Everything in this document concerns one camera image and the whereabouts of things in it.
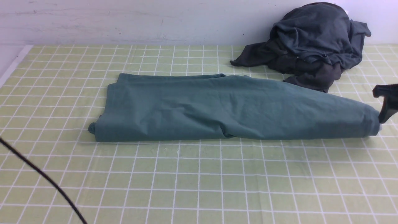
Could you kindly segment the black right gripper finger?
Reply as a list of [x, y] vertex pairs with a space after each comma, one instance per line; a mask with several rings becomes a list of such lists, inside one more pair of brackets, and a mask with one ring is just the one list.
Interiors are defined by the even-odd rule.
[[383, 97], [378, 120], [380, 124], [384, 124], [398, 112], [398, 84], [376, 85], [373, 89], [373, 97]]

